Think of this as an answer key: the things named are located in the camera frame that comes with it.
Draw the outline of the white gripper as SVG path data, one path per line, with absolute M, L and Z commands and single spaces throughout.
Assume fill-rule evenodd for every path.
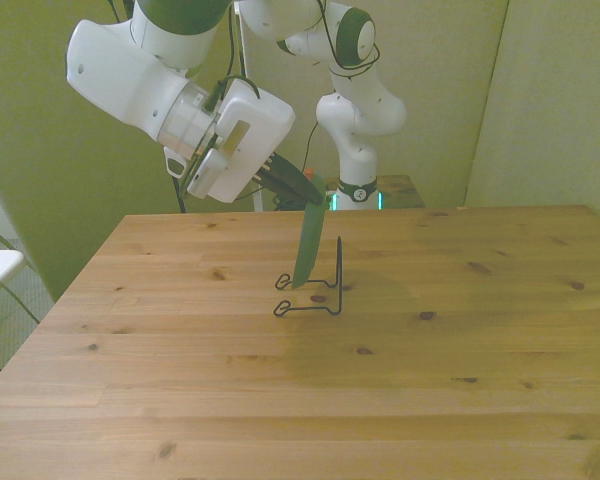
M 324 194 L 290 161 L 273 153 L 295 120 L 293 108 L 265 90 L 235 80 L 219 108 L 218 150 L 228 163 L 212 186 L 212 197 L 233 202 L 254 176 L 283 200 L 320 204 Z M 266 171 L 258 172 L 266 160 Z

